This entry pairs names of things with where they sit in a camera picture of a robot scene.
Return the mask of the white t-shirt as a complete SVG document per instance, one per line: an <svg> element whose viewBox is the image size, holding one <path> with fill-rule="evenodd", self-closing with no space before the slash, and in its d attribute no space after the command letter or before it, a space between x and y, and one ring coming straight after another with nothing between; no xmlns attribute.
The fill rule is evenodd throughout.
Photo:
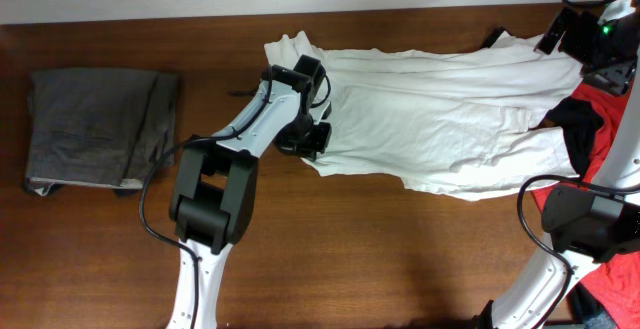
<svg viewBox="0 0 640 329"><path fill-rule="evenodd" d="M580 66L534 47L504 34L469 53L325 50L299 33L264 50L272 64L308 55L327 70L320 96L332 134L312 161L321 176L388 174L410 190L478 201L575 173L562 130L541 123L578 87Z"/></svg>

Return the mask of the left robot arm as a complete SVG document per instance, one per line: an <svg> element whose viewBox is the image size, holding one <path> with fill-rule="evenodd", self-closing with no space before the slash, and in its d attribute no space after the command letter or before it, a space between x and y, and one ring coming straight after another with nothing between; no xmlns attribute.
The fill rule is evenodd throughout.
<svg viewBox="0 0 640 329"><path fill-rule="evenodd" d="M246 232L255 204L259 159L269 146L310 161L331 135L330 86L320 60L291 69L271 65L247 106L224 129L185 146L169 206L180 246L171 328L213 328L224 266Z"/></svg>

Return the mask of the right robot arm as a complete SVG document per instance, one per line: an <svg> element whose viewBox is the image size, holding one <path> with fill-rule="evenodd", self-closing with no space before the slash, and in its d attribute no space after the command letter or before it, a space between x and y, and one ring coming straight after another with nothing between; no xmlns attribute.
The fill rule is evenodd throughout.
<svg viewBox="0 0 640 329"><path fill-rule="evenodd" d="M605 162L589 183L556 176L543 238L513 286L474 317L474 328L540 328L586 275L639 249L639 14L597 17L565 8L536 46L576 59L588 83L628 103Z"/></svg>

